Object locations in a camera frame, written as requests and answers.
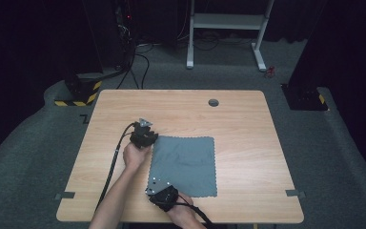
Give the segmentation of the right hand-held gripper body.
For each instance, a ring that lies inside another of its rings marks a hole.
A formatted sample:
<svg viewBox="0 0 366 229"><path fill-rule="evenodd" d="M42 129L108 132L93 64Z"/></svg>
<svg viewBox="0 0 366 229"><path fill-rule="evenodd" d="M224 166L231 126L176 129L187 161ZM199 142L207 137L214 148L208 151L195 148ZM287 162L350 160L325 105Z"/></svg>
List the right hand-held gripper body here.
<svg viewBox="0 0 366 229"><path fill-rule="evenodd" d="M179 197L177 189L171 183L156 177L149 179L145 194L151 203L164 212L169 212Z"/></svg>

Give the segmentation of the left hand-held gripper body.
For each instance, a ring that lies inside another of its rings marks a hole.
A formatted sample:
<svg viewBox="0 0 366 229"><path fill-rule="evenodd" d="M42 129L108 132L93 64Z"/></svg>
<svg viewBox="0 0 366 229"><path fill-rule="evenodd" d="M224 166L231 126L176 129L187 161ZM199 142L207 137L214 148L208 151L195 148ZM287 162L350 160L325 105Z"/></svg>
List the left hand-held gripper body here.
<svg viewBox="0 0 366 229"><path fill-rule="evenodd" d="M153 141L151 139L152 123L144 118L140 118L137 122L133 123L134 130L130 136L130 142L137 148L144 148L148 142Z"/></svg>

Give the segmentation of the grey cloth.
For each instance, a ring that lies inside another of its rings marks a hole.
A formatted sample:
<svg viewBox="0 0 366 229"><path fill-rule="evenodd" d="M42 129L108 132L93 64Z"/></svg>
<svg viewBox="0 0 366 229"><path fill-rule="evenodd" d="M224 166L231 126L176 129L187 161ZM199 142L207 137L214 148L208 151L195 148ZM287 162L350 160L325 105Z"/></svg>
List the grey cloth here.
<svg viewBox="0 0 366 229"><path fill-rule="evenodd" d="M217 196L213 137L162 135L155 141L146 193L169 186L192 198Z"/></svg>

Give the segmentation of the person's left hand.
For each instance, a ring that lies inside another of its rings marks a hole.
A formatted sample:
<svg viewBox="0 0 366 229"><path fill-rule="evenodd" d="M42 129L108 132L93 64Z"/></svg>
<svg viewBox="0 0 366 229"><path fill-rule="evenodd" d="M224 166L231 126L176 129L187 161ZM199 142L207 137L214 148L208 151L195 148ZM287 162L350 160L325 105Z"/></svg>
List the person's left hand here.
<svg viewBox="0 0 366 229"><path fill-rule="evenodd" d="M137 148L134 144L129 143L123 152L123 159L127 170L136 171L145 161L147 154L152 147Z"/></svg>

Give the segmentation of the person's right hand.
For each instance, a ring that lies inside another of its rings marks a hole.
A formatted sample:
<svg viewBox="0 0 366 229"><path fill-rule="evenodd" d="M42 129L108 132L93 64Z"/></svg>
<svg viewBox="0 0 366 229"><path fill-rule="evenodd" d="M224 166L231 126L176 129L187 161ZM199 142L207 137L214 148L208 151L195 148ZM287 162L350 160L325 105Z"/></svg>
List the person's right hand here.
<svg viewBox="0 0 366 229"><path fill-rule="evenodd" d="M176 205L167 212L173 224L178 220L195 219L194 212L188 207L188 204L193 204L193 200L187 195L180 193Z"/></svg>

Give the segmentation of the black yellow striped stand base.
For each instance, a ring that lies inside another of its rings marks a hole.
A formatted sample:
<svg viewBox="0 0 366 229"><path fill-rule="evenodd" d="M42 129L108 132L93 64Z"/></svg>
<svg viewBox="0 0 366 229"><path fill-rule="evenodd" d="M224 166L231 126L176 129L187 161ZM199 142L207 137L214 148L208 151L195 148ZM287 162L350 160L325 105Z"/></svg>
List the black yellow striped stand base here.
<svg viewBox="0 0 366 229"><path fill-rule="evenodd" d="M69 97L55 99L54 104L59 107L84 107L90 106L96 99L102 81L96 79L81 79L74 74L66 77L64 84L69 92Z"/></svg>

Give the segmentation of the grey tape piece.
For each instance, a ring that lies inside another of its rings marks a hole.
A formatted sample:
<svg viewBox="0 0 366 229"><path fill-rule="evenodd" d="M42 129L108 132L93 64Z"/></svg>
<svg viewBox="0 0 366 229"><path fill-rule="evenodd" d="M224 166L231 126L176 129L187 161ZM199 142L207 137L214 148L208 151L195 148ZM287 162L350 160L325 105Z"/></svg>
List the grey tape piece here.
<svg viewBox="0 0 366 229"><path fill-rule="evenodd" d="M294 190L285 190L287 197L298 197L298 198L305 198L305 192Z"/></svg>
<svg viewBox="0 0 366 229"><path fill-rule="evenodd" d="M75 196L75 192L62 192L62 193L57 193L54 196L54 199L55 200L60 200L60 199L63 199L63 198L74 198L74 196Z"/></svg>

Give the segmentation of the dark equipment rack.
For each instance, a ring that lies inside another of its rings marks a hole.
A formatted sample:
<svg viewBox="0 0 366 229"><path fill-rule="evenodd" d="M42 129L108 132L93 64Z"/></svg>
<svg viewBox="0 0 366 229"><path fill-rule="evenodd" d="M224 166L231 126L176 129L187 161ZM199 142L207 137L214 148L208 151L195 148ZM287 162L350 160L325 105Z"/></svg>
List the dark equipment rack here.
<svg viewBox="0 0 366 229"><path fill-rule="evenodd" d="M137 36L133 21L132 0L111 0L111 3L121 45L121 67L127 70L132 65Z"/></svg>

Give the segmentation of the white metal stand frame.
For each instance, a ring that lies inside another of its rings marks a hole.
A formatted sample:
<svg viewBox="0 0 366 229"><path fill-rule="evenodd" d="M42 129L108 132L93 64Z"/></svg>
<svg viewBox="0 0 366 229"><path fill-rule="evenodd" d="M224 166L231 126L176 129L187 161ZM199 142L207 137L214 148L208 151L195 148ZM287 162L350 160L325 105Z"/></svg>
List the white metal stand frame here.
<svg viewBox="0 0 366 229"><path fill-rule="evenodd" d="M267 7L263 14L218 14L218 13L197 13L195 11L195 0L191 1L189 43L187 49L186 67L192 69L194 66L193 36L195 29L218 29L218 30L243 30L258 31L255 42L251 44L256 65L261 72L268 68L263 60L260 46L270 19L271 11L275 0L268 0Z"/></svg>

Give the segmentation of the black stand base plate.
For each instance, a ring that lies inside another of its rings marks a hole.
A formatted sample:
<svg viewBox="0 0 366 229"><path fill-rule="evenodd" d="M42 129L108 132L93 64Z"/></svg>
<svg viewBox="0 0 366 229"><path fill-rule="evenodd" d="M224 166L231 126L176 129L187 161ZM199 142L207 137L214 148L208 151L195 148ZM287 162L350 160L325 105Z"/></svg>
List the black stand base plate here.
<svg viewBox="0 0 366 229"><path fill-rule="evenodd" d="M308 90L300 87L282 84L284 93L291 110L295 111L327 111L328 106L323 95L317 90Z"/></svg>

